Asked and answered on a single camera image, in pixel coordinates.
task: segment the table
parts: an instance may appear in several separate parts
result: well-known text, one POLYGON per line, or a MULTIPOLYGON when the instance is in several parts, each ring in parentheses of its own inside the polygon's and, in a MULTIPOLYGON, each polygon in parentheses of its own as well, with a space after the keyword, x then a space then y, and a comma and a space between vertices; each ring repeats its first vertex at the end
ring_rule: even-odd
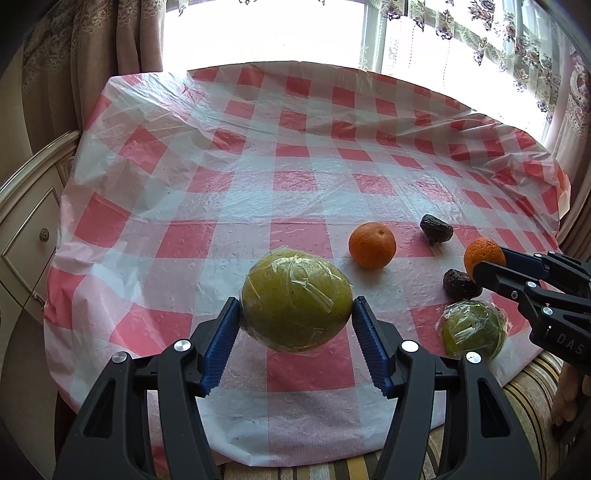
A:
MULTIPOLYGON (((50 370, 74 408, 113 353, 152 355, 188 337, 281 245, 331 260, 379 319, 433 353, 443 353, 434 328, 449 302, 443 273, 462 269, 473 238, 557 248, 568 180, 551 155, 522 131, 390 77, 297 62, 114 77, 88 124, 45 309, 50 370), (426 213, 454 225, 452 240, 427 244, 426 213), (378 272, 358 268, 347 247, 372 220, 398 243, 378 272)), ((491 364, 504 384, 540 350, 515 304, 482 298, 513 324, 491 364)), ((312 357, 239 334, 220 387, 198 401, 215 451, 266 466, 379 449, 394 404, 371 384, 350 324, 312 357)), ((437 395, 433 426, 443 409, 437 395)), ((155 396, 150 415, 157 427, 155 396)))

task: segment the green fruit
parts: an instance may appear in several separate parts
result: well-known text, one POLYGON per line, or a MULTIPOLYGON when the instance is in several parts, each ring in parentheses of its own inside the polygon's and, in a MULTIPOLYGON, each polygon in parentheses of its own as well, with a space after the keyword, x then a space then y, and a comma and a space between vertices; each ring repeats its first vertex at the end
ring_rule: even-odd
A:
POLYGON ((485 362, 496 357, 507 337, 502 310, 480 301, 461 301, 443 314, 443 343, 448 355, 477 352, 485 362))
POLYGON ((324 258, 281 247, 251 268, 241 300, 249 335, 275 350, 302 352, 341 331, 351 314, 353 290, 324 258))

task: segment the striped cushion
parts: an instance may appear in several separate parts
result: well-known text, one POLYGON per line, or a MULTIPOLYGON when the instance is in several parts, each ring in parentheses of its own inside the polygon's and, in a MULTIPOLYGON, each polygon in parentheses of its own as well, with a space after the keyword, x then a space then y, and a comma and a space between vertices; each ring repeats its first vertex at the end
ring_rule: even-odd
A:
MULTIPOLYGON (((544 480, 566 457, 565 447, 558 445, 550 432, 550 408, 561 367, 562 360, 542 352, 504 389, 530 440, 544 480)), ((435 477, 442 440, 443 426, 429 435, 421 480, 435 477)), ((373 452, 337 462, 289 468, 247 467, 232 462, 222 466, 222 473, 224 480, 368 480, 378 458, 379 452, 373 452)))

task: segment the human hand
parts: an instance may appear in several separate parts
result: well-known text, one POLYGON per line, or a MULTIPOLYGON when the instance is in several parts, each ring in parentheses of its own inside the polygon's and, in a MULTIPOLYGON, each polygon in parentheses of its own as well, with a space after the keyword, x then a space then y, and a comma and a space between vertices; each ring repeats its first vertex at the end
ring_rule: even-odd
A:
POLYGON ((564 421, 575 419, 577 416, 575 399, 581 389, 585 395, 591 396, 591 377, 583 375, 575 367, 565 362, 560 372, 558 389, 550 412, 555 425, 560 426, 564 421))

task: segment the dark brown fruit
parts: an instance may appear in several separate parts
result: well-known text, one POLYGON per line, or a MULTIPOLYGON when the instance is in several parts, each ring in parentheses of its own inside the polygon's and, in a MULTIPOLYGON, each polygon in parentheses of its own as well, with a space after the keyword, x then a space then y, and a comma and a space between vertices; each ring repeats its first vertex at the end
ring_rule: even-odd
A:
POLYGON ((453 236, 453 227, 433 215, 425 215, 422 218, 421 230, 425 232, 429 245, 447 242, 453 236))
POLYGON ((447 270, 443 276, 443 289, 454 301, 470 300, 482 293, 468 274, 459 270, 447 270))

